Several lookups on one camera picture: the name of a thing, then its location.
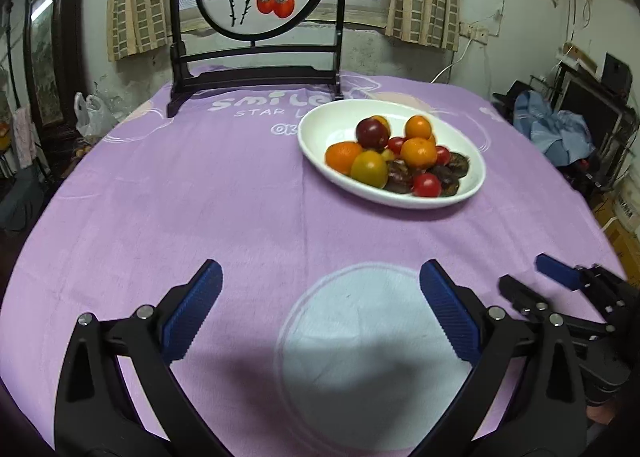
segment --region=window sill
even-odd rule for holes
[[[306,20],[316,22],[335,22],[336,10],[333,4],[319,4]],[[359,24],[372,28],[386,28],[386,12],[365,8],[347,8],[344,11],[344,22],[346,24]],[[196,8],[180,12],[180,31],[189,33],[190,31],[210,30],[211,27],[200,16]]]

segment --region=plastic bag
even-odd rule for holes
[[[91,145],[96,144],[118,124],[104,101],[92,94],[89,94],[85,101],[82,94],[76,93],[74,109],[78,118],[76,129]]]

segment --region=tangerine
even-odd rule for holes
[[[425,138],[411,138],[402,144],[402,160],[412,168],[431,168],[438,160],[436,145]]]
[[[408,140],[411,138],[428,140],[431,137],[431,132],[431,122],[420,114],[411,116],[404,124],[404,137]]]
[[[324,162],[341,174],[348,176],[353,161],[362,153],[356,142],[341,142],[331,145],[324,153]]]

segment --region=white oval plate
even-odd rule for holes
[[[326,149],[338,142],[355,141],[357,124],[364,118],[376,114],[388,120],[391,137],[404,136],[404,124],[411,116],[422,114],[428,117],[438,144],[469,158],[469,173],[460,179],[458,193],[451,197],[435,198],[401,195],[373,188],[326,166]],[[359,197],[396,208],[425,210],[459,203],[480,190],[486,176],[486,166],[480,151],[462,132],[433,114],[397,103],[379,100],[340,100],[320,105],[306,113],[300,121],[298,143],[306,158],[332,183]]]

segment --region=table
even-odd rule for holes
[[[352,73],[343,84],[346,97],[405,102],[462,130],[486,160],[478,195],[405,211],[333,186],[296,140],[300,118],[329,101],[320,87],[201,93],[166,119],[164,86],[56,193],[2,304],[0,375],[48,442],[76,317],[157,303],[207,258],[223,267],[223,291],[172,370],[239,457],[408,455],[470,369],[420,294],[428,259],[486,305],[510,310],[497,292],[510,273],[562,312],[599,319],[581,295],[535,274],[534,257],[623,275],[620,264],[580,196],[489,103],[444,84]],[[145,426],[162,435],[123,365]]]

